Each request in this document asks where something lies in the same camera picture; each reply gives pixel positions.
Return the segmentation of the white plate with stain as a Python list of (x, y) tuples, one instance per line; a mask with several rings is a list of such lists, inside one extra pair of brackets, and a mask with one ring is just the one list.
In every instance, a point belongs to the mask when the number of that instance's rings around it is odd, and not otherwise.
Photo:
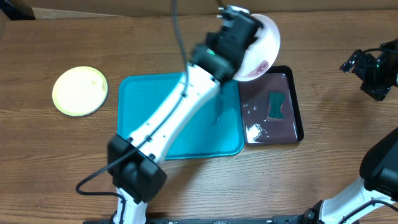
[(263, 28), (256, 32), (257, 40), (246, 50), (240, 69), (233, 79), (239, 82), (255, 80), (268, 71), (280, 50), (280, 32), (276, 23), (262, 14), (252, 14), (262, 22)]

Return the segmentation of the green sponge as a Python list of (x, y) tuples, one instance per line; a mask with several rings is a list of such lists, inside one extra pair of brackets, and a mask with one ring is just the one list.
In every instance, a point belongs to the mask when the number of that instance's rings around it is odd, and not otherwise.
[(269, 93), (269, 112), (267, 117), (270, 119), (283, 119), (282, 106), (285, 101), (285, 94), (279, 91), (272, 91)]

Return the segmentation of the yellow plate with stain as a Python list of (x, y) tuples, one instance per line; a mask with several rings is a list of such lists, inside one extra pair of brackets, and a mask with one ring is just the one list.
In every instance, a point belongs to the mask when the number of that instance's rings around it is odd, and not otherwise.
[(108, 94), (108, 82), (97, 69), (80, 66), (59, 76), (52, 90), (55, 107), (68, 116), (85, 116), (95, 112)]

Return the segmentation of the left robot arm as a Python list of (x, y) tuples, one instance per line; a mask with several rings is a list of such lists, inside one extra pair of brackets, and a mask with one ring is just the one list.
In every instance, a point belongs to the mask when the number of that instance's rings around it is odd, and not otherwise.
[(147, 203), (164, 185), (159, 164), (192, 116), (233, 79), (264, 24), (243, 11), (223, 14), (218, 32), (197, 44), (186, 72), (155, 113), (129, 139), (115, 135), (108, 144), (108, 169), (119, 198), (113, 223), (145, 223)]

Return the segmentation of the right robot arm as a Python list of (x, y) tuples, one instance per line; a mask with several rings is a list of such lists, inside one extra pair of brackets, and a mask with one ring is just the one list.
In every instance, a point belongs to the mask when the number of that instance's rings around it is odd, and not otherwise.
[[(361, 91), (382, 101), (397, 86), (397, 41), (379, 47), (355, 50), (341, 65), (342, 72), (362, 80)], [(394, 129), (365, 154), (359, 178), (338, 195), (321, 200), (290, 223), (350, 224), (377, 208), (397, 210), (397, 130)]]

